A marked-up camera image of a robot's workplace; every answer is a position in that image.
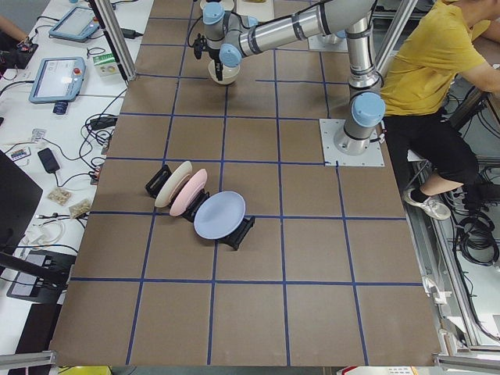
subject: blue joint cap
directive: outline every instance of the blue joint cap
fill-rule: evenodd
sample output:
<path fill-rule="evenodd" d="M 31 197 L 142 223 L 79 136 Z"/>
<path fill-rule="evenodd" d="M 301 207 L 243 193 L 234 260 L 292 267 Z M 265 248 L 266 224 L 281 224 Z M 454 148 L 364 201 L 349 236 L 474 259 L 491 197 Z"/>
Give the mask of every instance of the blue joint cap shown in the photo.
<path fill-rule="evenodd" d="M 229 45 L 228 43 L 224 43 L 220 47 L 219 59 L 225 66 L 235 68 L 241 64 L 242 57 L 241 52 L 236 47 Z"/>
<path fill-rule="evenodd" d="M 224 7 L 219 2 L 207 2 L 203 8 L 203 23 L 213 25 L 224 18 Z"/>
<path fill-rule="evenodd" d="M 254 27 L 259 24 L 259 20 L 257 20 L 255 17 L 248 16 L 248 27 Z"/>
<path fill-rule="evenodd" d="M 347 34 L 345 33 L 345 30 L 340 30 L 340 31 L 337 31 L 335 33 L 335 35 L 337 35 L 339 38 L 341 39 L 346 39 L 347 37 Z"/>
<path fill-rule="evenodd" d="M 363 92 L 352 103 L 352 117 L 362 127 L 375 127 L 384 117 L 385 103 L 374 92 Z"/>

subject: robotic arm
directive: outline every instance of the robotic arm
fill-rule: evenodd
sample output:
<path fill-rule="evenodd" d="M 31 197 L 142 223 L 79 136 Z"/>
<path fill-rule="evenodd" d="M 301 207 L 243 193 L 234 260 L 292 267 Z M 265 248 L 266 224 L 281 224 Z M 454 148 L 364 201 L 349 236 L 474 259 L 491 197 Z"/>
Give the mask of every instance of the robotic arm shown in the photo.
<path fill-rule="evenodd" d="M 380 74 L 372 59 L 370 19 L 376 4 L 376 0 L 323 0 L 290 16 L 258 24 L 252 17 L 224 11 L 220 0 L 207 0 L 203 9 L 205 36 L 198 36 L 195 56 L 200 59 L 207 51 L 215 60 L 218 80 L 222 80 L 224 65 L 235 67 L 245 57 L 314 35 L 345 30 L 352 116 L 335 142 L 344 153 L 359 155 L 368 147 L 373 128 L 385 112 L 385 104 L 377 94 Z"/>

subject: cream plate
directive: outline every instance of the cream plate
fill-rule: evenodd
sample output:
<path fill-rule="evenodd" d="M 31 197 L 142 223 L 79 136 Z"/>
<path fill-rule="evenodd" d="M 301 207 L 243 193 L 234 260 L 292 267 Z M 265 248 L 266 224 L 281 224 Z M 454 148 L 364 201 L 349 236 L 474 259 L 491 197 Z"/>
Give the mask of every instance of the cream plate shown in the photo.
<path fill-rule="evenodd" d="M 180 164 L 156 196 L 155 207 L 161 208 L 169 205 L 175 194 L 184 186 L 192 171 L 191 162 L 186 161 Z"/>

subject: yellow t-shirt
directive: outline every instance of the yellow t-shirt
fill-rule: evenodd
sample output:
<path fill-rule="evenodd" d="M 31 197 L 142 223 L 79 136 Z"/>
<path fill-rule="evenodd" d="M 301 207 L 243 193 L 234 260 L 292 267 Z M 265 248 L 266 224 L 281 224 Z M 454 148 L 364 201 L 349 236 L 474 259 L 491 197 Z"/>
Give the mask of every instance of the yellow t-shirt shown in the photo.
<path fill-rule="evenodd" d="M 472 41 L 490 26 L 470 30 L 462 10 L 438 0 L 395 56 L 380 94 L 386 116 L 436 113 L 457 73 L 484 63 Z"/>

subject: pink plate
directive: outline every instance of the pink plate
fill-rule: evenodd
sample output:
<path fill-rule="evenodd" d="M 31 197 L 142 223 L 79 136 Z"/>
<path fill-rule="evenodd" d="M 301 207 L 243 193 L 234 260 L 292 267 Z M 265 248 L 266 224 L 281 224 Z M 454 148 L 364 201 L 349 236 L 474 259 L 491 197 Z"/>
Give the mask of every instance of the pink plate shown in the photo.
<path fill-rule="evenodd" d="M 199 170 L 191 177 L 173 201 L 172 208 L 170 208 L 171 216 L 179 216 L 186 211 L 186 208 L 195 200 L 196 195 L 205 187 L 207 178 L 206 170 Z"/>

